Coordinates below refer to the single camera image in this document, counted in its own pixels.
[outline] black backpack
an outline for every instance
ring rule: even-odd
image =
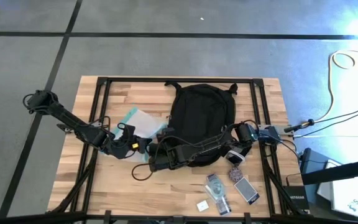
[[[177,90],[168,123],[168,128],[173,128],[170,135],[195,144],[218,135],[223,127],[234,123],[236,102],[232,94],[237,94],[237,84],[231,85],[228,90],[208,84],[182,88],[177,82],[168,81],[167,85],[173,85]],[[176,139],[169,139],[168,142],[171,146],[183,144]],[[188,166],[207,166],[220,156],[218,148],[196,157]]]

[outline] butcher block tabletop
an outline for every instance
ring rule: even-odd
[[[73,114],[84,121],[89,120],[97,76],[82,76],[75,98]],[[264,78],[270,119],[273,125],[288,125],[280,82],[277,78]],[[180,83],[181,86],[197,83]],[[209,83],[222,90],[228,90],[232,83]],[[103,98],[102,87],[99,104]],[[248,83],[238,83],[236,101],[236,122],[254,118],[254,109]],[[264,123],[260,93],[257,89],[259,113]],[[163,119],[168,119],[172,102],[175,98],[175,88],[164,86],[163,82],[112,82],[109,91],[106,116],[111,117],[111,128],[124,119],[133,108]],[[78,164],[80,163],[83,143],[74,134],[67,134],[63,145],[62,155],[58,165],[48,210],[54,209],[74,186]],[[244,177],[258,191],[260,198],[249,205],[234,187],[228,172],[232,165],[225,158],[220,158],[214,164],[206,167],[183,167],[177,170],[161,170],[154,173],[145,181],[132,178],[131,170],[140,163],[118,160],[113,156],[98,153],[96,169],[89,200],[88,214],[103,215],[111,210],[114,215],[183,215],[183,216],[219,216],[214,202],[204,191],[206,176],[216,174],[226,187],[226,195],[232,212],[229,216],[243,217],[250,213],[252,217],[269,217],[264,175],[260,158],[258,142],[246,155],[246,161],[240,165]],[[277,146],[277,157],[283,183],[289,174],[300,173],[297,158],[285,146]],[[150,174],[148,166],[135,170],[138,178]],[[303,185],[300,175],[289,177],[291,185]],[[277,190],[272,183],[273,200],[276,213],[280,213]],[[85,188],[80,190],[78,209],[81,209]],[[207,200],[209,209],[199,212],[196,204]]]

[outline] white cable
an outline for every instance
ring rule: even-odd
[[[294,138],[325,138],[325,137],[334,137],[334,138],[358,138],[358,136],[347,136],[347,135],[319,135],[319,136],[302,136],[302,135],[294,135]]]
[[[358,53],[358,51],[357,50],[338,50],[338,51],[334,52],[333,54],[331,54],[329,56],[329,62],[328,62],[328,92],[329,92],[329,95],[331,97],[331,104],[330,104],[327,112],[322,117],[317,119],[315,122],[318,122],[318,121],[321,121],[322,119],[324,119],[329,114],[329,112],[331,112],[331,109],[334,106],[335,97],[334,97],[333,88],[332,88],[332,62],[334,62],[335,65],[338,66],[339,68],[346,69],[346,70],[351,69],[356,65],[356,60],[354,60],[354,57],[352,57],[350,55],[351,53]],[[352,65],[348,66],[348,67],[340,65],[336,60],[336,56],[339,55],[339,54],[349,57],[352,60]]]

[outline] concrete floor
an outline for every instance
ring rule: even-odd
[[[0,31],[64,32],[75,3],[0,0]],[[358,35],[358,1],[83,0],[73,31]],[[61,41],[0,37],[0,206],[32,122],[21,99],[45,86]],[[71,37],[52,91],[70,110],[82,75],[277,77],[297,124],[328,108],[328,57],[340,49],[358,50],[358,40]],[[333,87],[332,116],[358,109],[358,61],[355,70],[334,69]],[[56,123],[42,118],[10,216],[47,207],[64,138]],[[358,135],[358,118],[320,134]],[[296,145],[298,152],[311,147],[337,161],[358,161],[358,138]]]

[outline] backpack strap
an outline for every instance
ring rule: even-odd
[[[177,89],[177,93],[179,90],[181,90],[181,86],[177,82],[174,82],[174,81],[166,81],[164,85],[165,86],[173,85],[173,87],[175,87],[175,89]]]
[[[228,92],[228,93],[231,93],[231,94],[237,94],[238,89],[239,89],[239,87],[235,83],[235,84],[231,85],[228,90],[225,90],[225,91]]]

